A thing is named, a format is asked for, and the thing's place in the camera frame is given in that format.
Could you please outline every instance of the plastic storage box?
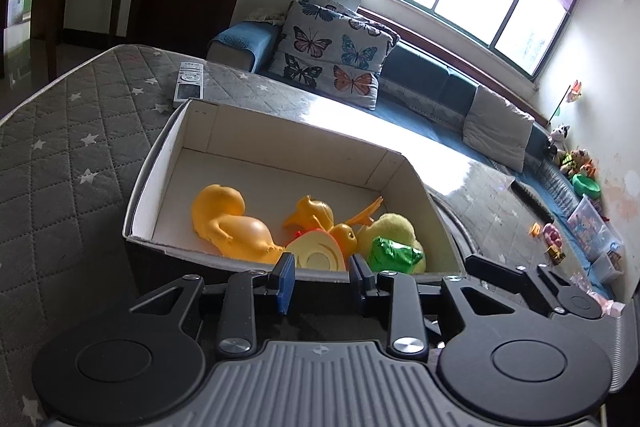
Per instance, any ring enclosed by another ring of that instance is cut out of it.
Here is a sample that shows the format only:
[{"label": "plastic storage box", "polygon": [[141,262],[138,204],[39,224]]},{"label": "plastic storage box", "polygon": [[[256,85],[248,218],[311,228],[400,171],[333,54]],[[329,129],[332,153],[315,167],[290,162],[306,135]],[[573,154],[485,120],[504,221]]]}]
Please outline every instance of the plastic storage box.
[{"label": "plastic storage box", "polygon": [[610,283],[622,275],[622,271],[616,269],[611,262],[609,255],[603,253],[591,265],[591,270],[601,283]]},{"label": "plastic storage box", "polygon": [[586,196],[582,197],[582,201],[569,217],[567,223],[580,242],[590,263],[595,263],[611,250],[622,255],[622,241],[613,235],[611,229],[602,220]]}]

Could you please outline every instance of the yellow plush toy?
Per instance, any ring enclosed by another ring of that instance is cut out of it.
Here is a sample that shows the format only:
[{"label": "yellow plush toy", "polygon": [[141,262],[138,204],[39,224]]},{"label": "yellow plush toy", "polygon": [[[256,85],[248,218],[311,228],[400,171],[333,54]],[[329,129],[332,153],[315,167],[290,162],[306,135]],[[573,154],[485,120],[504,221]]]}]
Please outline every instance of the yellow plush toy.
[{"label": "yellow plush toy", "polygon": [[[406,217],[400,214],[382,214],[380,219],[374,221],[368,227],[362,227],[358,231],[358,251],[365,259],[369,256],[373,240],[378,236],[416,248],[424,253],[424,248],[422,248],[422,245],[415,238],[414,226]],[[415,265],[412,273],[424,273],[425,270],[426,263],[423,257],[418,261],[418,264]]]}]

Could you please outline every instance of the butterfly print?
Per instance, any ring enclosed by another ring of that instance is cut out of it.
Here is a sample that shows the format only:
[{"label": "butterfly print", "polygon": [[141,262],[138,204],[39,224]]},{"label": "butterfly print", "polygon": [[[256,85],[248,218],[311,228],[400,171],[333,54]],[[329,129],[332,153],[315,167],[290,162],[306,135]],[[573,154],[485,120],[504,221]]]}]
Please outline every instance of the butterfly print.
[{"label": "butterfly print", "polygon": [[342,36],[342,63],[347,66],[355,66],[359,70],[368,70],[369,61],[373,60],[376,55],[377,47],[371,46],[358,51],[351,38],[347,35]]},{"label": "butterfly print", "polygon": [[288,53],[284,54],[284,59],[287,61],[287,65],[284,67],[284,77],[289,80],[297,80],[298,82],[304,82],[305,86],[313,87],[316,89],[316,78],[322,73],[320,66],[313,66],[309,68],[302,68],[299,62]]},{"label": "butterfly print", "polygon": [[367,33],[372,37],[377,37],[382,33],[378,28],[371,25],[368,21],[364,21],[361,19],[349,19],[349,26],[351,26],[354,30],[361,30],[363,28],[367,29]]},{"label": "butterfly print", "polygon": [[373,84],[373,76],[371,73],[363,73],[357,78],[352,77],[349,73],[343,71],[340,66],[334,66],[334,87],[338,91],[353,92],[355,89],[362,96],[367,96],[371,92]]},{"label": "butterfly print", "polygon": [[309,30],[309,36],[303,32],[297,26],[293,26],[293,32],[296,34],[296,41],[293,43],[293,47],[300,53],[309,53],[313,58],[322,57],[322,52],[331,44],[331,39],[318,39],[316,40],[317,32],[311,37],[311,30]]},{"label": "butterfly print", "polygon": [[300,1],[298,1],[298,3],[302,6],[302,13],[305,15],[311,15],[314,19],[320,17],[325,22],[331,22],[338,16],[337,13],[333,13],[332,11],[316,6],[315,4],[303,4]]}]

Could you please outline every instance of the remote control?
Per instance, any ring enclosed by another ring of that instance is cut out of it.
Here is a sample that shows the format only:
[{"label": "remote control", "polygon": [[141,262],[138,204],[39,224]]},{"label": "remote control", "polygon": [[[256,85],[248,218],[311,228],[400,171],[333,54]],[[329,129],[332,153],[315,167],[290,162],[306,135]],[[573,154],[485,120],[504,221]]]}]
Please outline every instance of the remote control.
[{"label": "remote control", "polygon": [[204,66],[199,62],[182,62],[175,84],[174,107],[178,107],[188,98],[202,99]]}]

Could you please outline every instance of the shiny floor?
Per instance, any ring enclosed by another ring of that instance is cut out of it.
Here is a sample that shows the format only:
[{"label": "shiny floor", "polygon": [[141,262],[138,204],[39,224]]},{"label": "shiny floor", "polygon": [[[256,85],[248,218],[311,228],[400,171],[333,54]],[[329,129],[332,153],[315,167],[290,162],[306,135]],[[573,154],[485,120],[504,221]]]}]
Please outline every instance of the shiny floor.
[{"label": "shiny floor", "polygon": [[[28,21],[4,30],[4,71],[0,78],[0,118],[47,85],[47,54],[43,40],[30,38]],[[79,66],[100,50],[59,44],[58,75]]]}]

